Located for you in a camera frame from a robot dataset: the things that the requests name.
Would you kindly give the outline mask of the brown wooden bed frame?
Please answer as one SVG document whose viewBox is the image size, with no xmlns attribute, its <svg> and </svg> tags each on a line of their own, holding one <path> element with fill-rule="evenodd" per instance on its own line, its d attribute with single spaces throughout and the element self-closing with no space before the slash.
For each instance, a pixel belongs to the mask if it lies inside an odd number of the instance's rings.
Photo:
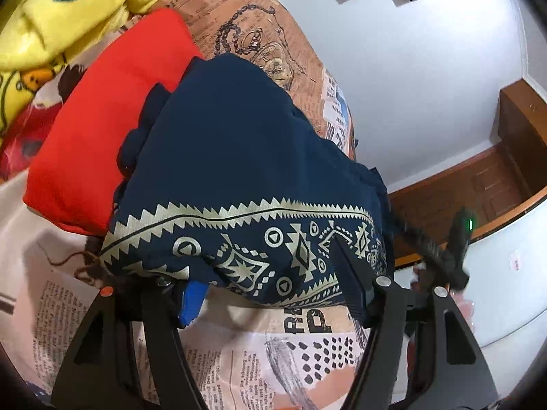
<svg viewBox="0 0 547 410">
<path fill-rule="evenodd" d="M 500 90 L 500 139 L 485 151 L 389 196 L 396 215 L 444 244 L 456 213 L 471 210 L 480 238 L 546 193 L 546 98 L 521 79 Z"/>
</svg>

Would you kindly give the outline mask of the yellow cartoon blanket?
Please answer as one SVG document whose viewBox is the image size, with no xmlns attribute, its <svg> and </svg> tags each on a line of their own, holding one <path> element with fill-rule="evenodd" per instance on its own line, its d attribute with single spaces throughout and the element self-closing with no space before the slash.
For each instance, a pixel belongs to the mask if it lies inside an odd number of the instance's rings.
<svg viewBox="0 0 547 410">
<path fill-rule="evenodd" d="M 1 30 L 1 131 L 69 60 L 159 0 L 21 0 Z"/>
</svg>

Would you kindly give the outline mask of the newspaper print bed sheet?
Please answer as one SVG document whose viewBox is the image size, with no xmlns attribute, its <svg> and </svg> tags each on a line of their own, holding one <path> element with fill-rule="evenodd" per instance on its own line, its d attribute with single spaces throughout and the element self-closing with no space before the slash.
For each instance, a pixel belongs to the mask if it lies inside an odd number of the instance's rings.
<svg viewBox="0 0 547 410">
<path fill-rule="evenodd" d="M 1 405 L 47 407 L 77 325 L 95 296 L 48 256 L 74 254 L 87 237 L 104 236 L 121 183 L 116 156 L 134 129 L 150 88 L 173 89 L 192 56 L 214 56 L 213 40 L 230 25 L 262 36 L 253 63 L 285 66 L 284 85 L 320 136 L 349 129 L 344 97 L 277 0 L 162 0 L 80 55 L 89 69 L 82 90 L 100 117 L 82 114 L 82 91 L 70 101 L 49 82 L 22 114 L 43 120 L 46 139 L 30 167 L 1 189 L 1 280 L 19 294 L 2 326 Z M 376 239 L 364 207 L 306 204 L 291 198 L 233 201 L 214 208 L 172 202 L 141 210 L 108 237 L 108 260 L 162 238 L 170 256 L 211 256 L 228 277 L 212 291 L 198 321 L 182 335 L 203 397 L 215 409 L 338 409 L 356 371 L 365 332 L 353 332 L 327 247 L 352 218 L 367 251 Z"/>
</svg>

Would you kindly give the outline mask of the red folded garment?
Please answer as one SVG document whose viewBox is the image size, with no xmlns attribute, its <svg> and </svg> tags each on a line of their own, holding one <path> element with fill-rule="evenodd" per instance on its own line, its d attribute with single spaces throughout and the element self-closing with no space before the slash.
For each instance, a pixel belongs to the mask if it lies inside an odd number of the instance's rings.
<svg viewBox="0 0 547 410">
<path fill-rule="evenodd" d="M 155 85 L 172 92 L 200 56 L 172 9 L 144 16 L 85 71 L 30 163 L 23 201 L 61 228 L 103 236 L 122 182 L 117 156 Z"/>
</svg>

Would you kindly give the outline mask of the navy patterned garment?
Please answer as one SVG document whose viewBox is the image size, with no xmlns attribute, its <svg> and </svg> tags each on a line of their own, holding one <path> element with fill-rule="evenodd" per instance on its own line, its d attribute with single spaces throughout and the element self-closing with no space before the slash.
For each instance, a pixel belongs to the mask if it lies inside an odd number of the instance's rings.
<svg viewBox="0 0 547 410">
<path fill-rule="evenodd" d="M 394 257 L 386 186 L 321 138 L 288 93 L 231 54 L 149 92 L 118 157 L 100 253 L 115 276 L 167 275 L 256 304 L 341 304 L 330 243 L 375 273 Z"/>
</svg>

